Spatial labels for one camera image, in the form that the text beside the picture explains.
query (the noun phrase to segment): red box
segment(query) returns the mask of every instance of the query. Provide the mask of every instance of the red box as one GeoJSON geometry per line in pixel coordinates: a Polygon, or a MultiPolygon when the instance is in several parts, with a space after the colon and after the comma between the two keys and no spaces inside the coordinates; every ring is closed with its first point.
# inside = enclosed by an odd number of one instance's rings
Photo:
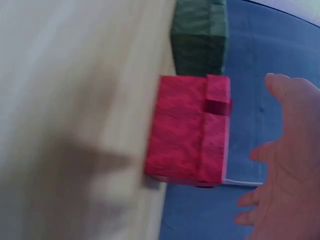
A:
{"type": "Polygon", "coordinates": [[[230,79],[163,76],[144,172],[160,182],[214,187],[226,174],[230,79]]]}

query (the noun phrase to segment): wrapping paper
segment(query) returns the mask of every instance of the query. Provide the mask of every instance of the wrapping paper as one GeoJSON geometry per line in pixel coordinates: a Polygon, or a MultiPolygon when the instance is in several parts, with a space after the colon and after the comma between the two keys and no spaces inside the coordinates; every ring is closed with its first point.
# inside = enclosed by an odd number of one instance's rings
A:
{"type": "Polygon", "coordinates": [[[176,74],[223,74],[228,36],[226,0],[177,0],[171,28],[176,74]]]}
{"type": "Polygon", "coordinates": [[[220,184],[226,172],[230,108],[228,77],[163,76],[145,173],[172,184],[220,184]]]}

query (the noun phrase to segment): blue surface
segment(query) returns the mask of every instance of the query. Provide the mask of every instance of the blue surface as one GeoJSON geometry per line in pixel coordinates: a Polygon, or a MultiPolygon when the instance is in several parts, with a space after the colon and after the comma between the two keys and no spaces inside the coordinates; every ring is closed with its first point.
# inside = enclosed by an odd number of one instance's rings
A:
{"type": "Polygon", "coordinates": [[[320,82],[320,29],[272,8],[228,0],[229,48],[225,75],[233,99],[227,178],[263,182],[266,166],[248,159],[256,146],[282,135],[281,106],[264,76],[282,73],[320,82]]]}
{"type": "Polygon", "coordinates": [[[168,185],[160,240],[241,240],[251,227],[234,224],[237,199],[249,188],[168,185]]]}
{"type": "MultiPolygon", "coordinates": [[[[241,0],[228,0],[233,109],[227,177],[263,181],[266,168],[248,160],[255,146],[281,135],[281,107],[264,86],[266,73],[320,82],[320,30],[303,20],[241,0]]],[[[234,225],[236,201],[248,188],[169,185],[160,240],[242,240],[250,227],[234,225]]]]}

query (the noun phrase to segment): beige surface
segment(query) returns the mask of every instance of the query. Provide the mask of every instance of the beige surface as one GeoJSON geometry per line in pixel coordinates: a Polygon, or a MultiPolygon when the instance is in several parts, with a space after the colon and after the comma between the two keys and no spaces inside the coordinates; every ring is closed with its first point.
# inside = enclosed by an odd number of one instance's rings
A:
{"type": "Polygon", "coordinates": [[[0,233],[155,240],[143,179],[174,0],[0,1],[0,233]]]}

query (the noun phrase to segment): green box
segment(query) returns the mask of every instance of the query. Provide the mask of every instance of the green box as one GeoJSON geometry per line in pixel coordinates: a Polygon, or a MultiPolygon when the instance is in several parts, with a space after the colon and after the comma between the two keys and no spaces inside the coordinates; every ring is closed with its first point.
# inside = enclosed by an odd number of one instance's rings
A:
{"type": "Polygon", "coordinates": [[[171,28],[177,75],[223,74],[227,43],[226,0],[177,0],[171,28]]]}

